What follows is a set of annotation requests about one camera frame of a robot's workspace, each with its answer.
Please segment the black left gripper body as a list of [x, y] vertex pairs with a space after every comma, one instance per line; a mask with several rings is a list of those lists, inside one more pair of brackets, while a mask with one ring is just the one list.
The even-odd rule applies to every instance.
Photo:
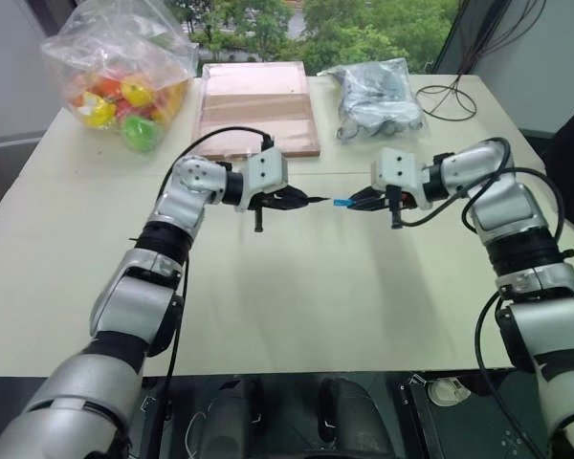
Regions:
[[248, 210], [254, 212], [254, 231], [263, 231], [263, 209], [277, 209], [277, 210], [290, 210], [292, 208], [292, 200], [290, 198], [289, 187], [283, 189], [264, 193], [260, 192], [255, 194], [248, 206]]

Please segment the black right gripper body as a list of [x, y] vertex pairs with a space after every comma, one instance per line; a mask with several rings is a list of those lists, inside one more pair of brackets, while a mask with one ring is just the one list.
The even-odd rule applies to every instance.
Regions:
[[404, 192], [399, 186], [386, 186], [386, 205], [390, 214], [390, 226], [393, 230], [403, 226], [402, 210], [417, 208], [411, 194]]

